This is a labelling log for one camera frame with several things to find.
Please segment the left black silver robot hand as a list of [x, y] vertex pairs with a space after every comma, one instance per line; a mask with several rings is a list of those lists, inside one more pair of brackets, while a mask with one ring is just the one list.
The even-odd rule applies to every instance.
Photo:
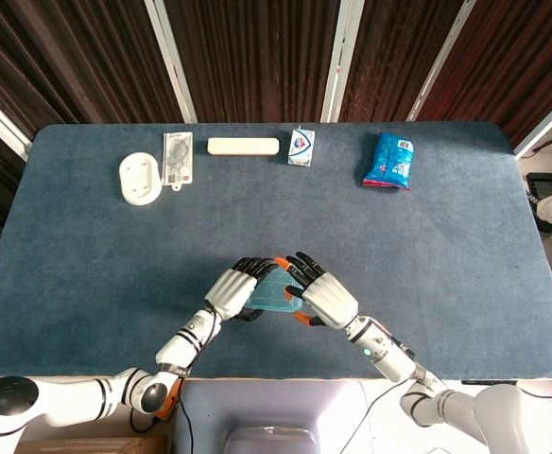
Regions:
[[272, 258], [240, 258], [217, 278], [205, 301], [222, 321], [235, 318], [258, 285], [277, 268]]

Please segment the right orange-tipped robot hand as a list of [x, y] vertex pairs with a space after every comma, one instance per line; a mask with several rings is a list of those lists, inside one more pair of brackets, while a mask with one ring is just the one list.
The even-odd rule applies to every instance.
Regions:
[[285, 293], [303, 300], [315, 312], [313, 317], [304, 315], [306, 324], [322, 324], [341, 330], [357, 317], [357, 300], [308, 254], [296, 252], [287, 257], [275, 257], [274, 261], [297, 283], [297, 286], [287, 286]]

